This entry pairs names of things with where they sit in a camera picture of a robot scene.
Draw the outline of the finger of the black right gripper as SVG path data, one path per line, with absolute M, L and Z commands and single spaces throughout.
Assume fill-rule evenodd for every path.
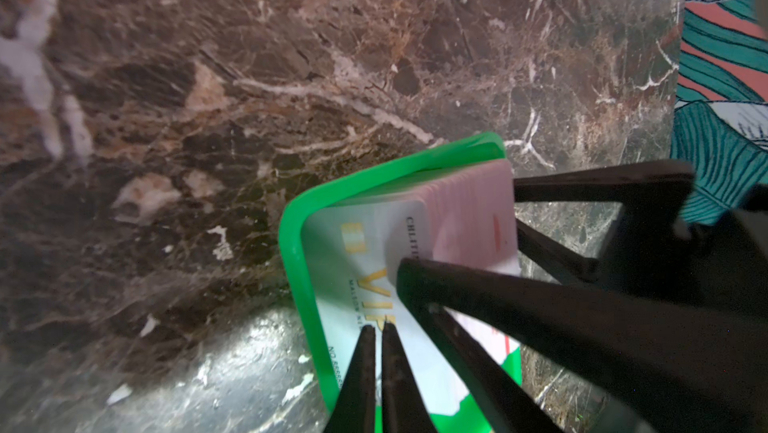
M 690 241 L 695 171 L 681 160 L 518 178 L 522 275 L 570 286 L 671 286 Z
M 454 312 L 506 333 L 632 408 L 659 432 L 763 432 L 767 325 L 715 310 L 406 259 L 400 299 L 434 340 Z

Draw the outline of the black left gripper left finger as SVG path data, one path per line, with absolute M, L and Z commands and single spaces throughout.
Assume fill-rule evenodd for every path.
M 376 334 L 362 328 L 325 433 L 375 432 Z

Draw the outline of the green plastic tray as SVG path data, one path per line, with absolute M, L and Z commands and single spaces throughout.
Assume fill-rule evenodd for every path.
M 481 133 L 313 187 L 287 206 L 280 222 L 280 254 L 306 330 L 321 393 L 328 406 L 336 404 L 343 381 L 338 383 L 335 380 L 328 344 L 321 325 L 302 242 L 304 224 L 314 213 L 322 209 L 333 207 L 338 202 L 406 175 L 427 170 L 463 167 L 490 160 L 508 161 L 504 143 L 494 133 Z M 436 428 L 441 432 L 487 432 L 490 430 L 489 422 L 484 418 L 469 392 L 455 415 L 432 413 L 430 415 Z

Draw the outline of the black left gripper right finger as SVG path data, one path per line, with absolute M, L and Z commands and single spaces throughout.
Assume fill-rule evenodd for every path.
M 392 323 L 385 324 L 382 335 L 382 408 L 385 433 L 437 432 Z

